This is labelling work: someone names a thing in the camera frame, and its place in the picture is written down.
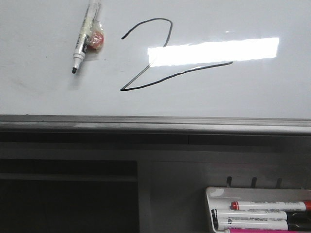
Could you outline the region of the red capped white marker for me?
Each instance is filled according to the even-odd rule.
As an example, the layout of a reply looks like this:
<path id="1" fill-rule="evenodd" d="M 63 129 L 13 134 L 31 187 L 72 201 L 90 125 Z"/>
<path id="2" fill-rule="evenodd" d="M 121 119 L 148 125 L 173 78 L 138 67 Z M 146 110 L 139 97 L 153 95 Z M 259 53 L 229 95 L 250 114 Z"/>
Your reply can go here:
<path id="1" fill-rule="evenodd" d="M 231 210 L 261 210 L 261 211 L 288 211 L 305 212 L 311 210 L 311 201 L 234 201 L 230 205 Z"/>

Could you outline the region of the white whiteboard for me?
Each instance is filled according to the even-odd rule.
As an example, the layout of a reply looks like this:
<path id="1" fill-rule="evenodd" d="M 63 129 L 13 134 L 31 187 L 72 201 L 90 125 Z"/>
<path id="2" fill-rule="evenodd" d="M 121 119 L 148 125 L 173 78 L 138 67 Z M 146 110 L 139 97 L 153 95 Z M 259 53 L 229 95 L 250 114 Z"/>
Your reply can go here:
<path id="1" fill-rule="evenodd" d="M 87 7 L 1 1 L 1 114 L 311 116 L 308 0 L 104 0 L 103 49 L 72 74 Z"/>

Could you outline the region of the grey whiteboard ledge frame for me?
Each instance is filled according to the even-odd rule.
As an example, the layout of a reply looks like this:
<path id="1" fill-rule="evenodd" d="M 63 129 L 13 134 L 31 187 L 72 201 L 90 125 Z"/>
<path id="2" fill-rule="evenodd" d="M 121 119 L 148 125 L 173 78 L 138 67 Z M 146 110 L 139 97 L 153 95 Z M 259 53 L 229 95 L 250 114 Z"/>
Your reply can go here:
<path id="1" fill-rule="evenodd" d="M 308 119 L 3 115 L 2 143 L 258 144 L 309 141 Z"/>

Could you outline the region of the black capped white marker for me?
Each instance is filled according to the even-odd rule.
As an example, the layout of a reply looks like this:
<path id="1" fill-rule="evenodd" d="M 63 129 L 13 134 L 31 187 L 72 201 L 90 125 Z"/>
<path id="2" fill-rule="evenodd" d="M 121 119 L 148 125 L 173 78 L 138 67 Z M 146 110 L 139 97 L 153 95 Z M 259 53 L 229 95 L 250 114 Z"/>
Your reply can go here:
<path id="1" fill-rule="evenodd" d="M 285 211 L 247 211 L 247 210 L 217 210 L 212 209 L 213 219 L 231 218 L 238 220 L 287 220 L 310 221 L 310 212 L 285 212 Z"/>
<path id="2" fill-rule="evenodd" d="M 237 219 L 216 219 L 213 221 L 215 230 L 224 231 L 227 229 L 243 230 L 283 230 L 283 231 L 310 231 L 311 223 L 290 223 L 286 220 L 265 221 L 265 220 L 237 220 Z"/>

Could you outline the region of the lower black capped white marker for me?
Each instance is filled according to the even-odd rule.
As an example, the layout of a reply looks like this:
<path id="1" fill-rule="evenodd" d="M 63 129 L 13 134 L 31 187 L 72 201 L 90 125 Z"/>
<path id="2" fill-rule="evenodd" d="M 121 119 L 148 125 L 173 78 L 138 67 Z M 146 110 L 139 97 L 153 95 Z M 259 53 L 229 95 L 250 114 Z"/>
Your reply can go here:
<path id="1" fill-rule="evenodd" d="M 265 221 L 265 220 L 237 220 L 237 219 L 216 219 L 213 221 L 215 230 L 224 231 L 227 229 L 243 230 L 283 230 L 283 231 L 310 231 L 311 223 L 290 223 L 286 220 Z"/>

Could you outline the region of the white black dry-erase marker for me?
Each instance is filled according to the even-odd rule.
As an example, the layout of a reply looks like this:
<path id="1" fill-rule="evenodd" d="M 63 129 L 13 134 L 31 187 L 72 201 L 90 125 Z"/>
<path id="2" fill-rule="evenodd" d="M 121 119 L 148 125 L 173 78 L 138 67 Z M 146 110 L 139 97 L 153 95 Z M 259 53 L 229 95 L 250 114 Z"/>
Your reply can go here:
<path id="1" fill-rule="evenodd" d="M 93 25 L 101 5 L 100 0 L 90 0 L 82 22 L 77 43 L 73 52 L 72 73 L 75 74 L 85 59 L 88 45 L 93 35 Z"/>

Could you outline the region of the upper black capped white marker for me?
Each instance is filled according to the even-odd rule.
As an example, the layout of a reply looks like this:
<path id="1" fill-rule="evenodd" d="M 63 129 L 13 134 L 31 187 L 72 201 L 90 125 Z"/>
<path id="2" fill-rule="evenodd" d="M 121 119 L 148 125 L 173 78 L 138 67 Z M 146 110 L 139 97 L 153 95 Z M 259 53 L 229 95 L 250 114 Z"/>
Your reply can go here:
<path id="1" fill-rule="evenodd" d="M 238 220 L 287 220 L 310 221 L 310 212 L 285 212 L 285 211 L 247 211 L 247 210 L 217 210 L 212 209 L 213 219 L 231 218 Z"/>

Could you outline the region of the white marker tray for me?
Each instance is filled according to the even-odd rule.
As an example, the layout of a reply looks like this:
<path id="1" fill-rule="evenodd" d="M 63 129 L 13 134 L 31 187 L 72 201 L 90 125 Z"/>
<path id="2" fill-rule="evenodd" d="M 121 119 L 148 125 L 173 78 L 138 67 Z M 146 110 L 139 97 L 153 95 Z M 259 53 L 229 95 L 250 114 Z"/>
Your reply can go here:
<path id="1" fill-rule="evenodd" d="M 205 189 L 206 210 L 209 231 L 218 233 L 213 224 L 212 209 L 230 210 L 234 201 L 305 201 L 311 200 L 311 191 L 303 189 L 264 189 L 264 188 L 232 188 L 208 187 Z"/>

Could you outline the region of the pink marker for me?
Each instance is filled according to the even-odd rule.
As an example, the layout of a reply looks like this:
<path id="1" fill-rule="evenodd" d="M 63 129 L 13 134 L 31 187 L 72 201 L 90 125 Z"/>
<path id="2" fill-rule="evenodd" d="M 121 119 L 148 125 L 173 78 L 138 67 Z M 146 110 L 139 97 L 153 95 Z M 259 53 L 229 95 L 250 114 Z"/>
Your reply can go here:
<path id="1" fill-rule="evenodd" d="M 227 229 L 224 233 L 311 233 L 310 231 Z"/>

